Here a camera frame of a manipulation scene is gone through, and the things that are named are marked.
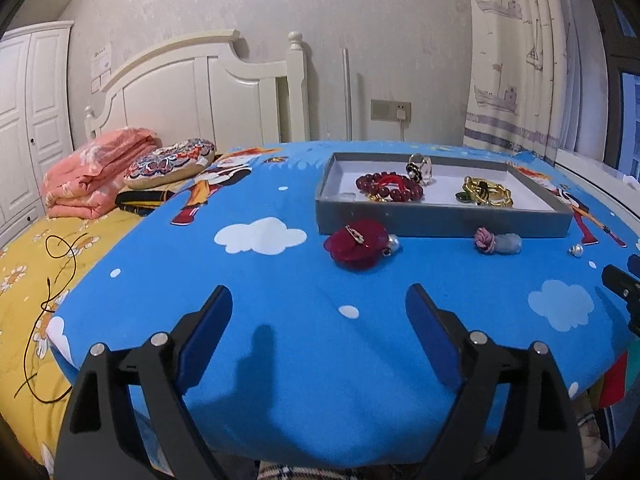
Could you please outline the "red flower brooch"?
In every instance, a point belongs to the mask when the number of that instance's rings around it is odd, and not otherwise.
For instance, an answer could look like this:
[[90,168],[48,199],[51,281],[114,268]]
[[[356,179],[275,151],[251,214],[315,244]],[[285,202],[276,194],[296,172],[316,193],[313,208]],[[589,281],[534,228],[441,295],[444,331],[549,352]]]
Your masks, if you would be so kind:
[[390,234],[380,222],[368,219],[346,224],[326,239],[323,248],[334,262],[352,270],[370,269],[392,254]]

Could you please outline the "dark window frame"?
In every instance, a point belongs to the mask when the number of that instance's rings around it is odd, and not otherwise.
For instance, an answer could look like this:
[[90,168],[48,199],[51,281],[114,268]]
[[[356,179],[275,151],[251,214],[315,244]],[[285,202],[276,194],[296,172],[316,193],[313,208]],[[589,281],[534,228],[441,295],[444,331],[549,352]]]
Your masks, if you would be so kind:
[[604,162],[639,174],[639,0],[592,0],[608,74]]

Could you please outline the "patterned round cushion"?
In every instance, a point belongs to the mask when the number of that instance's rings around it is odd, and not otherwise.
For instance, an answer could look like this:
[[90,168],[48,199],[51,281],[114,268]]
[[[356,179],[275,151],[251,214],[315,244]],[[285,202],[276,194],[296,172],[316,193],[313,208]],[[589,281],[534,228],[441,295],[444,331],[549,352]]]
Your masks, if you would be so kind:
[[216,146],[205,139],[190,139],[156,148],[137,158],[124,173],[132,190],[147,190],[194,177],[215,159]]

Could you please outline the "white window sill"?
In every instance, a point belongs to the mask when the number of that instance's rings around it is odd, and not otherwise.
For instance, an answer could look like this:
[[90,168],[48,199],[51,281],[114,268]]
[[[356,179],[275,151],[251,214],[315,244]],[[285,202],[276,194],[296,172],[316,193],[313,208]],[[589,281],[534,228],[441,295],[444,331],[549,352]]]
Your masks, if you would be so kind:
[[603,162],[565,150],[556,152],[554,166],[639,235],[640,193],[636,180]]

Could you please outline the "pearl on brooch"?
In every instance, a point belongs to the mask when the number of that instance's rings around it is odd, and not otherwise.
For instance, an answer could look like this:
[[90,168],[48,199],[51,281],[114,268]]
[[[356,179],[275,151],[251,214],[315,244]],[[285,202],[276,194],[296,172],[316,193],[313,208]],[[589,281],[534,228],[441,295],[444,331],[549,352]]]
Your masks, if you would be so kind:
[[400,248],[400,241],[396,235],[390,234],[387,237],[386,246],[383,249],[383,256],[389,257],[393,254],[396,254]]

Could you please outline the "white wardrobe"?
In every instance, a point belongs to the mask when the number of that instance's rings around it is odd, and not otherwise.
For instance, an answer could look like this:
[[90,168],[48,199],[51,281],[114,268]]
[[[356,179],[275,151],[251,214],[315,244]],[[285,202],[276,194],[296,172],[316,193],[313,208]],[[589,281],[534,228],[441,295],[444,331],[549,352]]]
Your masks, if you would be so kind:
[[71,21],[1,38],[1,244],[44,216],[43,177],[73,150],[67,65]]

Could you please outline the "wall socket plate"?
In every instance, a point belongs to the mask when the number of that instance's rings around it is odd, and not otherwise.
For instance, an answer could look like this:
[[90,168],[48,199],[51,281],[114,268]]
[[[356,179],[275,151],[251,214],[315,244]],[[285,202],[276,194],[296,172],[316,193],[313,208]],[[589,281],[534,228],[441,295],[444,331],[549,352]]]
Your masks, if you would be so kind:
[[371,119],[379,122],[410,122],[411,103],[389,100],[371,101]]

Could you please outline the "green gem pendant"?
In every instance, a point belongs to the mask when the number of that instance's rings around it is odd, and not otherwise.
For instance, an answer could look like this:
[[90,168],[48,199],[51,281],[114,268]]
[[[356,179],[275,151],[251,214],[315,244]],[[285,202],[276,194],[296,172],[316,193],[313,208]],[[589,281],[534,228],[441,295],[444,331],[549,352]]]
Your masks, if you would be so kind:
[[465,185],[460,192],[457,192],[456,199],[460,203],[470,204],[476,203],[480,205],[480,196],[486,195],[490,192],[489,186],[486,182],[472,183]]

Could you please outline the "ship print curtain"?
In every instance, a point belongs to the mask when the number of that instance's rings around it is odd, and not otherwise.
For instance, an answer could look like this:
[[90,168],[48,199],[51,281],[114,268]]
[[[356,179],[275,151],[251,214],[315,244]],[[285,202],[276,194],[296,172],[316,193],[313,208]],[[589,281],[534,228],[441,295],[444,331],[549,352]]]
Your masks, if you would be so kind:
[[570,130],[575,32],[570,0],[471,0],[465,145],[552,162]]

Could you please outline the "black yellow item on bed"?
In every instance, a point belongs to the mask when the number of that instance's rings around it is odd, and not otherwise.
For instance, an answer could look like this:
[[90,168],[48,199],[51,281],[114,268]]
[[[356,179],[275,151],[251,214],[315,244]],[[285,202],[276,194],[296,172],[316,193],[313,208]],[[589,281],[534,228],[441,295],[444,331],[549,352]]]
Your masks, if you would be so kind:
[[138,217],[147,217],[175,195],[175,192],[169,190],[122,191],[115,198],[115,206]]

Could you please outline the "white wall pipe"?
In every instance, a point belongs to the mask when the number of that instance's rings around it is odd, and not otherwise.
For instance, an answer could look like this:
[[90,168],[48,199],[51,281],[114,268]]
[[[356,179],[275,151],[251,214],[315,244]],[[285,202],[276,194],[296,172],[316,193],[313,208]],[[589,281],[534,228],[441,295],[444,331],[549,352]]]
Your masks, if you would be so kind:
[[354,137],[352,130],[352,81],[350,80],[349,50],[342,49],[343,87],[344,87],[344,112],[345,112],[345,139],[351,141]]

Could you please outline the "cream bed headboard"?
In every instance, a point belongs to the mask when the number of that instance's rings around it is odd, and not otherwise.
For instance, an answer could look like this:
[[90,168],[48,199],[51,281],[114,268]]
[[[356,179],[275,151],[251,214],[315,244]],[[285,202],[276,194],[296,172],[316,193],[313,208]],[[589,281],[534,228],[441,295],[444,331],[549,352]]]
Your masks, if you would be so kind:
[[164,143],[211,140],[235,146],[310,138],[307,55],[301,32],[288,34],[281,61],[239,58],[236,29],[183,35],[146,49],[101,84],[103,110],[85,109],[93,140],[124,127],[153,130]]

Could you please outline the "pink knot jade pendant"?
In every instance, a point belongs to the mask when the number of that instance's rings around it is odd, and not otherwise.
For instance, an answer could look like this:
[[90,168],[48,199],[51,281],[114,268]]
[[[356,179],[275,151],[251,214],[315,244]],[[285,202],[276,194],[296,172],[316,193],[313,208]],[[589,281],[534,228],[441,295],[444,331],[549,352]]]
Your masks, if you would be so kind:
[[522,239],[515,233],[494,234],[481,226],[474,233],[475,248],[485,255],[517,255]]

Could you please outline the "gold bangle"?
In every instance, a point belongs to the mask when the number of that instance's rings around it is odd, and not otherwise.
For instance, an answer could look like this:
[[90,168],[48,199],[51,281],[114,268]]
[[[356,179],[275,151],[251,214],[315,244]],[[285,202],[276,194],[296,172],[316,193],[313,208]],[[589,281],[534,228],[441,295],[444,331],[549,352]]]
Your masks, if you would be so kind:
[[511,208],[513,206],[513,200],[509,193],[495,193],[494,191],[490,191],[478,199],[481,205],[487,207]]

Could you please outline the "blue cartoon tablecloth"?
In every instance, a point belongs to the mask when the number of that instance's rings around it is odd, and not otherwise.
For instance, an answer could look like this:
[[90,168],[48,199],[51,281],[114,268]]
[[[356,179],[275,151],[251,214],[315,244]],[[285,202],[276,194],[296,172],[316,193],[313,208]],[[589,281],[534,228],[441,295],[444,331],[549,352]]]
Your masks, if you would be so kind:
[[[533,154],[511,158],[588,216],[561,238],[486,256],[471,237],[405,237],[371,269],[324,250],[314,194],[337,152],[494,160],[477,148],[307,142],[238,148],[117,243],[65,298],[47,336],[75,378],[93,344],[142,344],[198,310],[217,286],[232,317],[186,406],[215,450],[289,465],[350,468],[420,460],[454,394],[436,378],[405,311],[422,285],[436,304],[498,342],[548,344],[570,394],[591,387],[632,343],[606,290],[639,237],[607,206]],[[582,244],[582,258],[568,253]]]

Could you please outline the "white pearl earring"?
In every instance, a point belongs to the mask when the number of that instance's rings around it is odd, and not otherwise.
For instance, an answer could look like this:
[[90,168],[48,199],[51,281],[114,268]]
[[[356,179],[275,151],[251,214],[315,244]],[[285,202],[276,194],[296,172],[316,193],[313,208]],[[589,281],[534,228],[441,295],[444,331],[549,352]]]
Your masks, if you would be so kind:
[[582,258],[584,254],[584,246],[582,244],[574,244],[570,246],[568,253],[575,258]]

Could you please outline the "grey jewelry tray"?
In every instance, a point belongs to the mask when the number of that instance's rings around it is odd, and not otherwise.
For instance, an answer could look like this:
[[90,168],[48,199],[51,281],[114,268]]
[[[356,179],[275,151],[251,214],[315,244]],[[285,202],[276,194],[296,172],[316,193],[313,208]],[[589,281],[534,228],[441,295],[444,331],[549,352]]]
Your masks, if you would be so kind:
[[[471,237],[484,226],[495,234],[523,238],[560,238],[573,220],[570,206],[507,162],[434,156],[435,182],[418,202],[374,202],[361,194],[356,179],[382,171],[405,172],[407,154],[337,152],[326,163],[314,202],[322,234],[350,222],[369,219],[403,237]],[[466,177],[503,185],[511,207],[462,204],[456,199]]]

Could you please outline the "folded pink blanket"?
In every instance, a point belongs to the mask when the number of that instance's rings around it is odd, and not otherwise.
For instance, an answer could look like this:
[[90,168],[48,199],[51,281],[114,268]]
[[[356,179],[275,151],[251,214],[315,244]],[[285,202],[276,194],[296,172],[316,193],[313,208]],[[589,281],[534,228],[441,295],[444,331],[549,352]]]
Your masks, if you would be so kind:
[[122,128],[98,136],[56,162],[40,188],[49,218],[97,219],[115,208],[127,168],[160,147],[149,129]]

